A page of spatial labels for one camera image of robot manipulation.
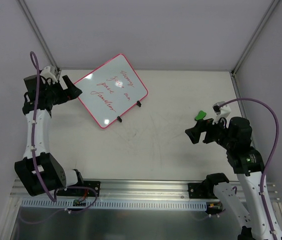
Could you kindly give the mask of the pink framed whiteboard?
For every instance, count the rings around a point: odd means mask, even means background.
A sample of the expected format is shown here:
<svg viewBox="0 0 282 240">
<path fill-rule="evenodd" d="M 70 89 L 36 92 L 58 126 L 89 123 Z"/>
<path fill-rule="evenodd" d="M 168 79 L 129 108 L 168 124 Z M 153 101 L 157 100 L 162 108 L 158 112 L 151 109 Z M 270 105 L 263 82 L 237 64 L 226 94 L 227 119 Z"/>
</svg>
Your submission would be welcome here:
<svg viewBox="0 0 282 240">
<path fill-rule="evenodd" d="M 123 54 L 113 57 L 74 84 L 82 90 L 78 99 L 102 129 L 148 95 L 141 78 Z"/>
</svg>

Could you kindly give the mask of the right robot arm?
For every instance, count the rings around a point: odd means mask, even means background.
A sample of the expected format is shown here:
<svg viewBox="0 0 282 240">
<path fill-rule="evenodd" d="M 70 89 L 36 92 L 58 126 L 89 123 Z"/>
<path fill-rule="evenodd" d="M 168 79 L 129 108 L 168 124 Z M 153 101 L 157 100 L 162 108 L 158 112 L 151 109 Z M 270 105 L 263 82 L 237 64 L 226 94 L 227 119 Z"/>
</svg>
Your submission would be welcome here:
<svg viewBox="0 0 282 240">
<path fill-rule="evenodd" d="M 217 198 L 225 212 L 235 217 L 240 240 L 282 240 L 279 226 L 265 181 L 265 165 L 261 154 L 251 145 L 252 127 L 242 117 L 233 117 L 228 125 L 225 119 L 201 119 L 185 130 L 193 144 L 205 133 L 203 143 L 217 143 L 226 150 L 227 160 L 241 184 L 247 206 L 239 200 L 225 174 L 206 176 L 196 191 L 209 198 Z"/>
</svg>

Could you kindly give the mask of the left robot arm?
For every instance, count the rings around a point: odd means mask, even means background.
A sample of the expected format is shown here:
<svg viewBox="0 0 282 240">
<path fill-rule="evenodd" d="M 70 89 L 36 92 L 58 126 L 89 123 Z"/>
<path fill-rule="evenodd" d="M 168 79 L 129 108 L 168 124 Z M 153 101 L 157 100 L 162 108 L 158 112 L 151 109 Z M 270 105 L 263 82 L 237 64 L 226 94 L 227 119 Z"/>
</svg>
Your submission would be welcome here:
<svg viewBox="0 0 282 240">
<path fill-rule="evenodd" d="M 60 82 L 32 75 L 24 79 L 22 112 L 27 121 L 27 141 L 22 160 L 15 162 L 14 170 L 30 196 L 57 189 L 67 189 L 75 196 L 82 194 L 85 183 L 77 169 L 65 170 L 54 158 L 49 147 L 49 125 L 53 106 L 78 98 L 82 91 L 67 75 L 62 76 L 67 88 Z"/>
</svg>

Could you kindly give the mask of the green whiteboard eraser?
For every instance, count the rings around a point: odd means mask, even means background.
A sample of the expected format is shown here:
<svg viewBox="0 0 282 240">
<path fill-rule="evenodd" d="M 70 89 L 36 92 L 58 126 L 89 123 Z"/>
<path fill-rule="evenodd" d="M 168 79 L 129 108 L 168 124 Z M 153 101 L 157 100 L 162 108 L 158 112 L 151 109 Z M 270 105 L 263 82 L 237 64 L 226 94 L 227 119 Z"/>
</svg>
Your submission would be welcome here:
<svg viewBox="0 0 282 240">
<path fill-rule="evenodd" d="M 200 110 L 195 116 L 195 121 L 203 120 L 206 117 L 207 113 L 203 110 Z"/>
</svg>

